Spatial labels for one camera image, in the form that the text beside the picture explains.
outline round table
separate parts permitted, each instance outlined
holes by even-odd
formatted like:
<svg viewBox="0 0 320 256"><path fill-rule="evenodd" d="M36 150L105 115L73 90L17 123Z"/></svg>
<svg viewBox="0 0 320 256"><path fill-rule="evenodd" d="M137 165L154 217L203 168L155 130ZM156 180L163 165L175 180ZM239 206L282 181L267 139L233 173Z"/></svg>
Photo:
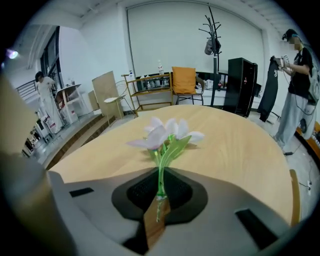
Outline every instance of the round table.
<svg viewBox="0 0 320 256"><path fill-rule="evenodd" d="M65 183L118 176L155 167L145 149L126 142L146 137L152 116L166 122L187 120L189 131L204 140L189 146L171 167L233 183L276 211L289 224L293 192L282 150L262 128L248 119L216 108L173 105L133 119L82 146L58 162L52 171Z"/></svg>

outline black jacket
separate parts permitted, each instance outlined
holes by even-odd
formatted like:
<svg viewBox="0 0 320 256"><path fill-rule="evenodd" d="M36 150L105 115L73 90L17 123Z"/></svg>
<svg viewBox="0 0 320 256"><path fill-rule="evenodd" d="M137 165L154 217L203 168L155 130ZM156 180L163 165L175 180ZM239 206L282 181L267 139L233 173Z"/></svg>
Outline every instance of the black jacket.
<svg viewBox="0 0 320 256"><path fill-rule="evenodd" d="M275 61L275 56L270 59L270 65L268 70L268 77L265 83L265 89L260 105L258 107L258 113L261 113L260 120L265 122L272 108L275 105L278 92L278 65Z"/></svg>

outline woman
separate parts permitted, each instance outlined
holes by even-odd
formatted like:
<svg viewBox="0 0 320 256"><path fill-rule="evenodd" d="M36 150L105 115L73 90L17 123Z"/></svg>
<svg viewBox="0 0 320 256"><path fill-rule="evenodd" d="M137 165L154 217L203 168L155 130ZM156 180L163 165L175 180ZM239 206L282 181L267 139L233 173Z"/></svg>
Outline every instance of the woman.
<svg viewBox="0 0 320 256"><path fill-rule="evenodd" d="M56 102L52 96L51 89L55 84L55 81L48 76L44 76L44 73L41 71L35 74L35 81L37 82L36 87L37 91L40 94L40 100L43 104L46 113L51 119L51 122L48 123L50 130L53 133L60 131L63 126Z"/></svg>

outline railing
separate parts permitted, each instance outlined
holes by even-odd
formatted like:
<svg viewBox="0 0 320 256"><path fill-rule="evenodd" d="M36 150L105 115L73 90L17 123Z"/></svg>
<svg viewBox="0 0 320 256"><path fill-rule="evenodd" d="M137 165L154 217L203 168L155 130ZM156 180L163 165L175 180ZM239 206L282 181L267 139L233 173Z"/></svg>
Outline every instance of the railing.
<svg viewBox="0 0 320 256"><path fill-rule="evenodd" d="M34 92L37 91L37 89L36 89L36 81L32 80L30 82L27 82L27 83L19 86L16 90L19 93L19 95L21 96L21 98L26 100L29 97L31 97L31 94L34 95Z"/></svg>

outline black cabinet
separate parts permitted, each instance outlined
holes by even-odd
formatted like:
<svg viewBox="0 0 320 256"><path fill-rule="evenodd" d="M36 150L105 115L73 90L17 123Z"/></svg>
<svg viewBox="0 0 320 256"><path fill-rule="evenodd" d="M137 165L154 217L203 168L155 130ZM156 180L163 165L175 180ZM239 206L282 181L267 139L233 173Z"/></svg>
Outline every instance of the black cabinet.
<svg viewBox="0 0 320 256"><path fill-rule="evenodd" d="M257 88L258 65L244 58L228 60L228 85L223 110L248 117Z"/></svg>

